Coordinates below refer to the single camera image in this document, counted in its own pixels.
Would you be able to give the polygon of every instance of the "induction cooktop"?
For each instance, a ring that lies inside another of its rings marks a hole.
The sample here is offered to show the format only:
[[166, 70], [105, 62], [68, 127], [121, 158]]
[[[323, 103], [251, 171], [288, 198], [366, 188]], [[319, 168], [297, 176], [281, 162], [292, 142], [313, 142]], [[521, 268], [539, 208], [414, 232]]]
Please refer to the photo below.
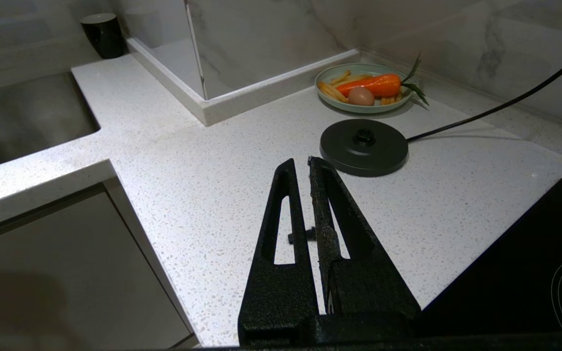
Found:
[[422, 311], [416, 331], [562, 332], [562, 179]]

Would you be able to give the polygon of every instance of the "carrot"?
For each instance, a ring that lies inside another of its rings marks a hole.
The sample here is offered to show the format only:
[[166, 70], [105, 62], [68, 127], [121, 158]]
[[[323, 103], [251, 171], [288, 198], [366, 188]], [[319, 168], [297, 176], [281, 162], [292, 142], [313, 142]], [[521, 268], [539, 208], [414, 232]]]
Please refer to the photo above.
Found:
[[349, 82], [337, 87], [337, 90], [344, 96], [356, 87], [365, 87], [374, 96], [390, 97], [398, 95], [400, 91], [400, 77], [397, 74], [382, 74], [372, 78]]
[[428, 105], [428, 101], [424, 96], [422, 90], [419, 89], [415, 84], [408, 83], [407, 81], [413, 77], [415, 71], [418, 69], [420, 65], [420, 55], [418, 58], [415, 59], [415, 64], [413, 64], [413, 68], [411, 72], [404, 78], [404, 80], [400, 80], [400, 77], [397, 74], [382, 74], [381, 76], [374, 76], [362, 80], [356, 80], [354, 82], [348, 82], [346, 84], [342, 84], [338, 86], [336, 89], [345, 97], [348, 97], [348, 94], [352, 89], [356, 87], [365, 87], [368, 89], [375, 97], [379, 98], [394, 98], [396, 100], [397, 95], [400, 93], [400, 86], [407, 87], [412, 91], [415, 91], [418, 94], [419, 98]]

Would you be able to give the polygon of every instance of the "green plate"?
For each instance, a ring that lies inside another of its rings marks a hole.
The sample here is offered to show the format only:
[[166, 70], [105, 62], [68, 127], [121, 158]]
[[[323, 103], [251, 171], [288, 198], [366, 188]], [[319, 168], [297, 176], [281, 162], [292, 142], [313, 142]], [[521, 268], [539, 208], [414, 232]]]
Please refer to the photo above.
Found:
[[353, 105], [353, 104], [346, 104], [345, 102], [341, 102], [338, 100], [334, 100], [318, 89], [318, 82], [324, 80], [325, 82], [330, 82], [331, 79], [337, 78], [344, 74], [347, 69], [350, 69], [350, 74], [371, 74], [373, 76], [380, 76], [381, 74], [398, 74], [400, 80], [406, 78], [406, 74], [398, 71], [397, 69], [393, 69], [387, 66], [381, 66], [379, 64], [367, 64], [367, 63], [349, 63], [349, 64], [341, 64], [339, 66], [334, 66], [325, 69], [324, 71], [320, 72], [318, 76], [316, 76], [316, 80], [314, 82], [316, 86], [316, 91], [318, 95], [324, 100], [327, 104], [336, 107], [338, 109], [348, 111], [350, 113], [361, 113], [361, 114], [372, 114], [372, 113], [384, 113], [386, 111], [391, 111], [393, 109], [397, 109], [400, 106], [403, 106], [411, 94], [413, 93], [412, 90], [402, 87], [402, 100], [399, 102], [395, 102], [389, 105], [381, 106], [381, 99], [377, 98], [374, 102], [374, 106], [360, 106], [360, 105]]

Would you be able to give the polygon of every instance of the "power cord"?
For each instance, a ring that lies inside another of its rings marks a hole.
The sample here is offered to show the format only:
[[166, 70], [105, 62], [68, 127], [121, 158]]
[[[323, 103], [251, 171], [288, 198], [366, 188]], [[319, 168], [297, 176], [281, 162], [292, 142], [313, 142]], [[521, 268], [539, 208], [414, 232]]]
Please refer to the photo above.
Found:
[[453, 124], [448, 124], [448, 126], [443, 126], [443, 127], [434, 129], [430, 132], [422, 133], [422, 134], [419, 134], [415, 137], [408, 138], [406, 141], [407, 142], [413, 142], [415, 140], [418, 140], [419, 138], [432, 136], [433, 134], [440, 133], [440, 132], [446, 131], [446, 130], [454, 128], [454, 127], [459, 127], [459, 126], [462, 126], [466, 123], [470, 123], [470, 122], [473, 122], [477, 119], [486, 117], [486, 116], [488, 116], [492, 113], [496, 113], [497, 111], [500, 111], [501, 109], [509, 107], [513, 104], [517, 104], [518, 102], [520, 102], [520, 101], [524, 100], [525, 98], [533, 95], [534, 93], [537, 93], [538, 91], [540, 91], [541, 89], [546, 87], [548, 84], [554, 82], [556, 80], [556, 78], [559, 78], [561, 75], [562, 75], [562, 68], [559, 69], [556, 73], [554, 73], [550, 78], [547, 78], [546, 80], [544, 80], [544, 82], [542, 82], [538, 86], [534, 87], [533, 89], [530, 89], [526, 93], [514, 98], [513, 100], [510, 100], [509, 102], [505, 102], [504, 104], [502, 104], [500, 106], [494, 107], [493, 109], [485, 111], [484, 113], [478, 114], [474, 117], [470, 117], [470, 118], [467, 118], [467, 119], [464, 119], [464, 120], [460, 120], [459, 122], [455, 122]]

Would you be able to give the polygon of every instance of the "orange carrot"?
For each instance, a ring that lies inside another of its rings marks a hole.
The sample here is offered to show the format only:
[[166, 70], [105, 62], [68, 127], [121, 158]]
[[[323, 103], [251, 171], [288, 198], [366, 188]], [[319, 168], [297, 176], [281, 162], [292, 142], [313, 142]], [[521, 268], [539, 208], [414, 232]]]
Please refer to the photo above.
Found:
[[397, 74], [382, 74], [381, 76], [342, 84], [337, 87], [337, 90], [342, 93], [342, 95], [348, 97], [348, 93], [356, 87], [365, 87], [374, 96], [380, 98], [396, 96], [400, 91], [400, 77]]

